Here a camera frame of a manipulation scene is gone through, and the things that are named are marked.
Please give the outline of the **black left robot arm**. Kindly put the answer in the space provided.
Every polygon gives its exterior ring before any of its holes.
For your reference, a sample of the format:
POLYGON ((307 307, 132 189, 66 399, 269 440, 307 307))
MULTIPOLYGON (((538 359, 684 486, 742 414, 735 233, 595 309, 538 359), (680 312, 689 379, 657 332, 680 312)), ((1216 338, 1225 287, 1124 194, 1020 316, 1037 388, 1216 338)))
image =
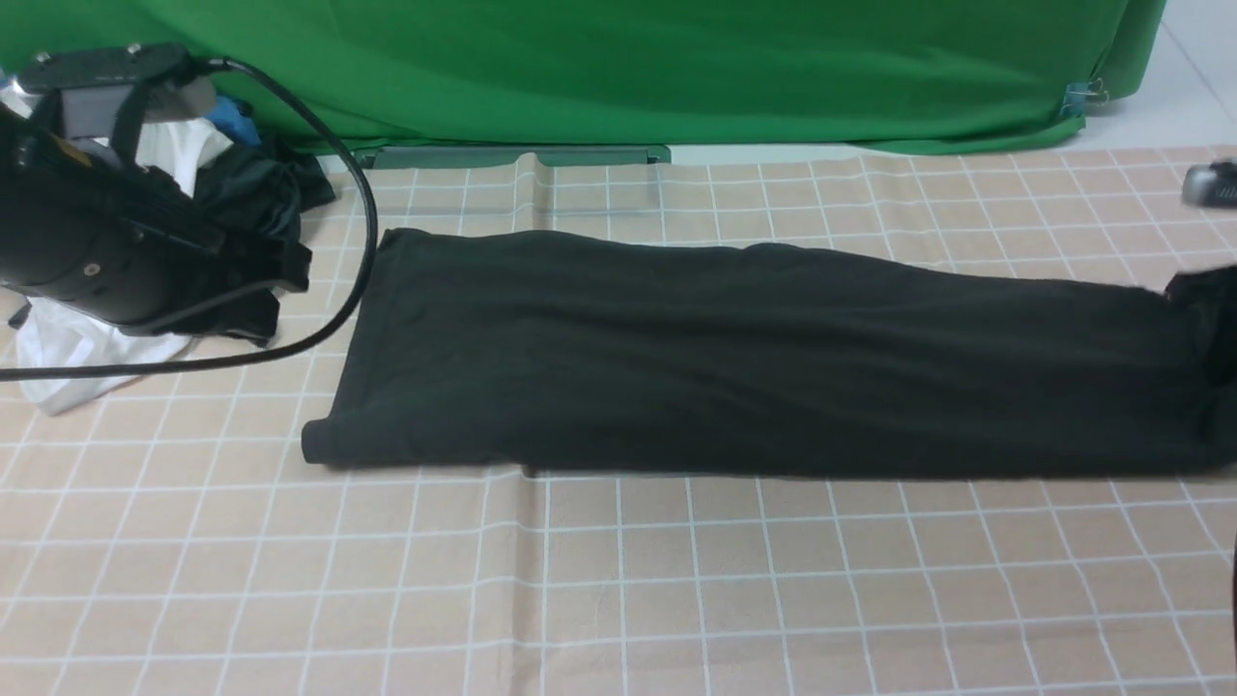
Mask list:
POLYGON ((101 155, 2 112, 2 283, 122 334, 270 342, 312 251, 301 211, 267 232, 204 211, 157 168, 101 155))

